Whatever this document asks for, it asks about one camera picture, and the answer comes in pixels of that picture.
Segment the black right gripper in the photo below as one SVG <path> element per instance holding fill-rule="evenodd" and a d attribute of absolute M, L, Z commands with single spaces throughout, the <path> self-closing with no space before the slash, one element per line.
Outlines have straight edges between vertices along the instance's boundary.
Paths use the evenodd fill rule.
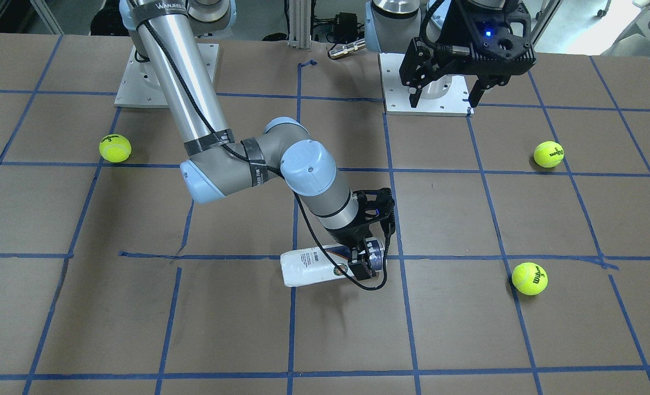
<path fill-rule="evenodd" d="M 355 216 L 345 227 L 336 230 L 336 242 L 349 248 L 362 247 L 372 237 L 370 226 L 379 223 L 384 235 L 384 254 L 387 255 L 392 234 L 395 233 L 395 215 L 390 188 L 353 191 Z M 368 253 L 357 253 L 349 259 L 348 267 L 359 281 L 375 277 Z"/>

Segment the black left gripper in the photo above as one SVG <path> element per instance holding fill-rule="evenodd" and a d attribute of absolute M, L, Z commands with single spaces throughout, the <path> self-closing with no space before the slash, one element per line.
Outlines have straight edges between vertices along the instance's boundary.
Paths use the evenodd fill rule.
<path fill-rule="evenodd" d="M 400 82 L 412 89 L 410 107 L 445 76 L 477 78 L 468 93 L 476 108 L 485 92 L 528 72 L 537 63 L 531 22 L 521 1 L 428 1 L 399 68 Z"/>

